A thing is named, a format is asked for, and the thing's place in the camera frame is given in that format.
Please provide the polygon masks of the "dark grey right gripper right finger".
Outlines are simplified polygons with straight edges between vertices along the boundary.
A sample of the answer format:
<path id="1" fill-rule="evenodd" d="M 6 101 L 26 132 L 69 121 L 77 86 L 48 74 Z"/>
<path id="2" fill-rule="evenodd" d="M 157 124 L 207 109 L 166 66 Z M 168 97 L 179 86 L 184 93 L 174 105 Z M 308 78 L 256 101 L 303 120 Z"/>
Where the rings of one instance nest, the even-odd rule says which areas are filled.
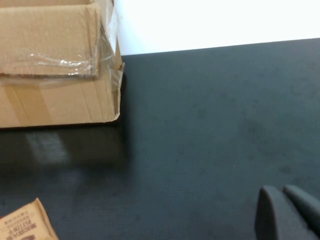
<path id="1" fill-rule="evenodd" d="M 320 201 L 295 185 L 286 185 L 283 193 L 294 204 L 299 214 L 314 231 L 320 231 Z"/>

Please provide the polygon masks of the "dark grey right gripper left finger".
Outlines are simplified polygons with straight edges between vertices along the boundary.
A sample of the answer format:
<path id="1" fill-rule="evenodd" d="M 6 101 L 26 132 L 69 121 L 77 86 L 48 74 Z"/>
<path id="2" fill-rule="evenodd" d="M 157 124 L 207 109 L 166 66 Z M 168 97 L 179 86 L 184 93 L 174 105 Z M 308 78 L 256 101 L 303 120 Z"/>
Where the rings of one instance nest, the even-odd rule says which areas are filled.
<path id="1" fill-rule="evenodd" d="M 254 230 L 258 240 L 319 239 L 319 231 L 309 227 L 283 189 L 270 185 L 259 190 Z"/>

